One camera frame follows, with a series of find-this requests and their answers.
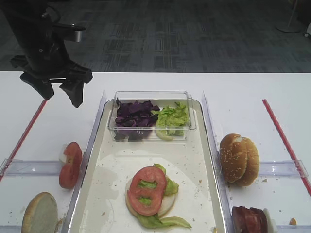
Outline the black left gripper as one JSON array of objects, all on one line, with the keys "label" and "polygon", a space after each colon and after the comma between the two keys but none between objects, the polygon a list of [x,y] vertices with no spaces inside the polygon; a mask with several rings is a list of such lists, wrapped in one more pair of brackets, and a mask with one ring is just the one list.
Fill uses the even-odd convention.
[{"label": "black left gripper", "polygon": [[24,55],[11,63],[23,69],[20,79],[35,89],[45,100],[53,96],[50,83],[62,83],[60,88],[72,105],[83,103],[83,88],[93,78],[89,68],[72,61],[65,40],[58,37],[45,7],[10,7],[10,27]]}]

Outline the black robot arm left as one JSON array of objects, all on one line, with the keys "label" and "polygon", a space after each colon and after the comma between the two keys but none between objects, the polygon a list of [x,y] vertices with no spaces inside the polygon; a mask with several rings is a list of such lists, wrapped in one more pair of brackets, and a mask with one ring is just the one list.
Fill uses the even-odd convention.
[{"label": "black robot arm left", "polygon": [[45,100],[54,95],[52,84],[58,83],[78,108],[84,85],[93,75],[91,69],[70,59],[64,42],[80,42],[85,27],[53,21],[45,0],[2,0],[0,8],[24,52],[10,61],[23,70],[20,79]]}]

